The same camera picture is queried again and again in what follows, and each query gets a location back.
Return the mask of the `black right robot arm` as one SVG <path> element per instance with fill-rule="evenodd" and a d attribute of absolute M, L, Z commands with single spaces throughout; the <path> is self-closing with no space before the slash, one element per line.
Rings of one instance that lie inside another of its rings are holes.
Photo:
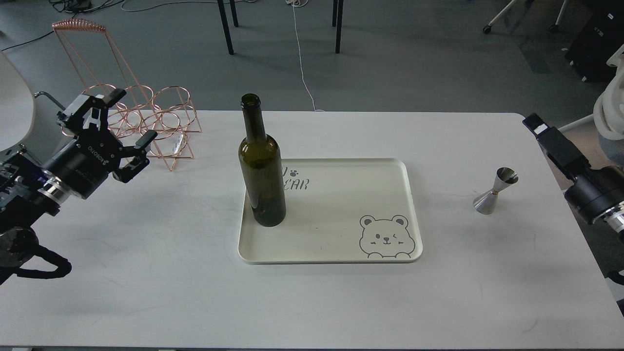
<path fill-rule="evenodd" d="M 623 239 L 624 181 L 617 166 L 591 168 L 585 155 L 562 134 L 547 125 L 536 113 L 522 121 L 535 136 L 546 156 L 559 171 L 573 182 L 564 198 L 588 224 L 598 218 L 606 222 Z"/>

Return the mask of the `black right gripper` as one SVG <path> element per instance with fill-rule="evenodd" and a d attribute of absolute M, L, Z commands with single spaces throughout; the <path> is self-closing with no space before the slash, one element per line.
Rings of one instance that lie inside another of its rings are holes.
<path fill-rule="evenodd" d="M 566 201 L 585 222 L 593 224 L 608 217 L 624 199 L 624 174 L 617 166 L 591 169 L 585 155 L 562 134 L 547 125 L 536 113 L 522 120 L 535 136 L 546 156 L 573 186 L 565 192 Z"/>

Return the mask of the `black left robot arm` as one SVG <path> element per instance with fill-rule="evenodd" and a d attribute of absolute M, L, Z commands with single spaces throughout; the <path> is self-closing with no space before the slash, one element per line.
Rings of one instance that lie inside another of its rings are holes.
<path fill-rule="evenodd" d="M 58 112 L 58 124 L 72 134 L 58 153 L 38 166 L 22 147 L 1 164 L 2 282 L 12 275 L 50 279 L 69 274 L 69 260 L 40 245 L 33 224 L 44 214 L 55 216 L 72 195 L 88 198 L 109 175 L 127 183 L 149 165 L 147 153 L 156 131 L 148 130 L 133 146 L 123 146 L 109 130 L 109 109 L 126 94 L 115 88 L 106 95 L 78 95 Z"/>

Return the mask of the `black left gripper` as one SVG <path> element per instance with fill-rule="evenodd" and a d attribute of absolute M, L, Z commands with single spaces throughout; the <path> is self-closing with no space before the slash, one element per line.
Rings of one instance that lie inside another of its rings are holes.
<path fill-rule="evenodd" d="M 42 168 L 62 180 L 76 196 L 88 198 L 112 172 L 113 178 L 128 183 L 149 165 L 147 153 L 158 135 L 147 130 L 133 146 L 122 142 L 109 130 L 109 109 L 124 96 L 124 89 L 106 95 L 80 94 L 64 110 L 57 113 L 61 131 L 73 139 L 58 153 L 44 162 Z M 121 158 L 131 160 L 121 168 Z"/>

